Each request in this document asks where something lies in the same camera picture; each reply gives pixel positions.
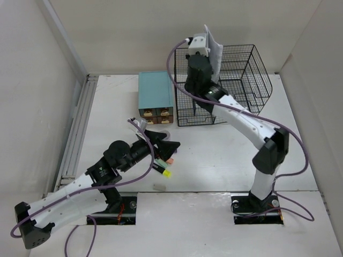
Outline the orange highlighter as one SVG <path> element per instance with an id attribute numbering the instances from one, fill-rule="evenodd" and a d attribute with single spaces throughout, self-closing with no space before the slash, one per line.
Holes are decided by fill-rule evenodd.
<path id="1" fill-rule="evenodd" d="M 168 165 L 172 165 L 174 163 L 173 158 L 169 158 L 168 160 L 165 161 Z"/>

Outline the white spiral notebook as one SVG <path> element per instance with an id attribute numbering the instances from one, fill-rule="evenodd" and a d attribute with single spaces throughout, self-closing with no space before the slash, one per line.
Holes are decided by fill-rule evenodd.
<path id="1" fill-rule="evenodd" d="M 219 73 L 221 69 L 223 45 L 215 41 L 207 25 L 204 25 L 204 27 L 205 27 L 205 33 L 207 36 L 208 48 L 209 48 L 208 56 L 209 56 L 210 64 L 212 66 L 212 70 L 213 70 L 212 81 L 218 82 Z"/>

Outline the teal mini drawer chest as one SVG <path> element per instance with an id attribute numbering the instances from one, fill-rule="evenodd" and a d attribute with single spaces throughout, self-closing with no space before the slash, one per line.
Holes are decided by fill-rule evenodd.
<path id="1" fill-rule="evenodd" d="M 166 71 L 138 75 L 138 111 L 149 125 L 174 122 L 172 82 Z"/>

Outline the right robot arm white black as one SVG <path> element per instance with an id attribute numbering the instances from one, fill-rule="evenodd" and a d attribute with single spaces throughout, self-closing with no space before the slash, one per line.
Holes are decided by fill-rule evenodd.
<path id="1" fill-rule="evenodd" d="M 253 118 L 224 88 L 212 81 L 212 66 L 207 56 L 187 54 L 186 59 L 185 90 L 194 96 L 202 109 L 221 117 L 257 148 L 258 152 L 252 159 L 256 173 L 248 194 L 248 204 L 253 213 L 265 211 L 277 169 L 288 153 L 288 131 Z"/>

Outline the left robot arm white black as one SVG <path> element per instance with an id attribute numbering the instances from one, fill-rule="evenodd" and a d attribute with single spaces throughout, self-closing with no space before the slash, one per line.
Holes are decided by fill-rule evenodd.
<path id="1" fill-rule="evenodd" d="M 14 208 L 17 229 L 27 250 L 45 243 L 52 233 L 81 217 L 118 210 L 122 198 L 116 186 L 126 172 L 150 154 L 169 160 L 181 145 L 168 140 L 168 134 L 146 130 L 128 144 L 117 140 L 85 173 L 47 197 L 32 203 L 21 202 Z"/>

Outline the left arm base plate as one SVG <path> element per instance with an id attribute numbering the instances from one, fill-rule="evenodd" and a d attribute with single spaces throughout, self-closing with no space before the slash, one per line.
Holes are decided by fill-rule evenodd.
<path id="1" fill-rule="evenodd" d="M 97 225 L 135 225 L 137 211 L 137 195 L 124 195 L 122 202 L 115 210 L 97 212 L 91 216 Z"/>

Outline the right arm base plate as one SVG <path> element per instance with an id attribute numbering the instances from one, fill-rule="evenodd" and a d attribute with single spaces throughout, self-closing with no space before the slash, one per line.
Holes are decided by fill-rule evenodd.
<path id="1" fill-rule="evenodd" d="M 248 193 L 233 194 L 231 201 L 230 208 L 234 214 L 235 225 L 284 224 L 276 195 L 271 194 L 260 201 Z"/>

